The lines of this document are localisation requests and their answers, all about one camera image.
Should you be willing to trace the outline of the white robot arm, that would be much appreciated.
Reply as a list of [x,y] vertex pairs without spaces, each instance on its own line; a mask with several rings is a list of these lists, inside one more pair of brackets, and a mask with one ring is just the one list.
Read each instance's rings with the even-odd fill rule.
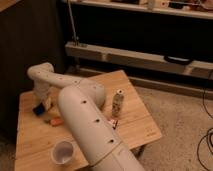
[[102,84],[55,73],[49,62],[29,67],[27,75],[40,101],[50,86],[61,89],[59,112],[93,171],[145,171],[100,110],[106,99]]

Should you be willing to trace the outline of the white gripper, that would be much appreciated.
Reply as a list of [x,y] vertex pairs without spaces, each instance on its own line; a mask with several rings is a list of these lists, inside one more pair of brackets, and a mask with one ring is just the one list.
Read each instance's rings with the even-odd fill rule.
[[35,81],[33,91],[36,103],[43,103],[46,111],[56,111],[58,109],[57,101],[50,97],[50,85],[48,83]]

